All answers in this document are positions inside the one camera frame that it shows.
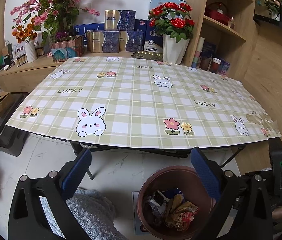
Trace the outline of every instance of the blue gripper pad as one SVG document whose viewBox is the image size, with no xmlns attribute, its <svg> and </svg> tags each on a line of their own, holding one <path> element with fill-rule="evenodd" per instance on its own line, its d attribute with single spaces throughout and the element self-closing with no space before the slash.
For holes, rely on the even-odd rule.
<svg viewBox="0 0 282 240">
<path fill-rule="evenodd" d="M 72 198 L 77 188 L 79 187 L 87 169 L 90 167 L 92 154 L 89 149 L 81 152 L 74 161 L 67 162 L 60 170 L 65 171 L 61 176 L 62 181 L 60 187 L 62 190 L 61 197 L 64 201 Z"/>
<path fill-rule="evenodd" d="M 191 163 L 198 174 L 205 190 L 211 198 L 214 198 L 217 202 L 221 197 L 220 181 L 211 171 L 207 164 L 208 159 L 201 156 L 199 150 L 193 148 L 191 151 Z"/>
</svg>

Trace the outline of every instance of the white vase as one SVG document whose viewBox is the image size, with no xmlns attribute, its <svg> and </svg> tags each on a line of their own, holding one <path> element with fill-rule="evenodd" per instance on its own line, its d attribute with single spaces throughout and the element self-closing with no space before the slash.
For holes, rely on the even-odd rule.
<svg viewBox="0 0 282 240">
<path fill-rule="evenodd" d="M 27 55 L 28 63 L 33 62 L 37 59 L 36 49 L 33 41 L 29 41 L 24 45 Z"/>
<path fill-rule="evenodd" d="M 271 18 L 277 21 L 280 21 L 281 15 L 276 12 L 271 12 Z"/>
<path fill-rule="evenodd" d="M 175 38 L 171 39 L 170 35 L 163 34 L 163 60 L 172 64 L 181 64 L 189 41 L 190 39 L 181 39 L 177 43 Z"/>
</svg>

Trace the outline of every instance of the bunny paw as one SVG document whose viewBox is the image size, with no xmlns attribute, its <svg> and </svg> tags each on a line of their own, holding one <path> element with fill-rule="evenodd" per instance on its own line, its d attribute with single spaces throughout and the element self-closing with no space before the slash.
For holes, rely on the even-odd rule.
<svg viewBox="0 0 282 240">
<path fill-rule="evenodd" d="M 102 135 L 102 134 L 103 134 L 103 131 L 102 131 L 102 130 L 97 130 L 97 131 L 95 131 L 94 134 L 95 134 L 95 135 Z"/>
<path fill-rule="evenodd" d="M 86 132 L 79 132 L 78 135 L 79 135 L 79 137 L 85 137 L 87 135 L 87 133 Z"/>
</svg>

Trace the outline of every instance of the open cardboard box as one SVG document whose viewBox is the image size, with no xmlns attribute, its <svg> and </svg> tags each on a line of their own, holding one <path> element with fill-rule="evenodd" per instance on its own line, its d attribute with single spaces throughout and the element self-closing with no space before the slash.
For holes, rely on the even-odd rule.
<svg viewBox="0 0 282 240">
<path fill-rule="evenodd" d="M 13 96 L 9 92 L 0 92 L 0 118 L 2 118 L 7 109 L 14 102 Z"/>
</svg>

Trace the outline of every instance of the black storage box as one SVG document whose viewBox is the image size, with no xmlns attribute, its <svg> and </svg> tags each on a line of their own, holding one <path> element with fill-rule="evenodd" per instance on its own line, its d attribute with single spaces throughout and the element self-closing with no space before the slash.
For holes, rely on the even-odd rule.
<svg viewBox="0 0 282 240">
<path fill-rule="evenodd" d="M 14 103 L 6 111 L 5 116 L 0 118 L 0 151 L 13 156 L 19 156 L 27 139 L 28 132 L 7 126 L 6 123 L 20 103 L 26 98 L 26 95 L 12 94 L 12 96 Z"/>
</svg>

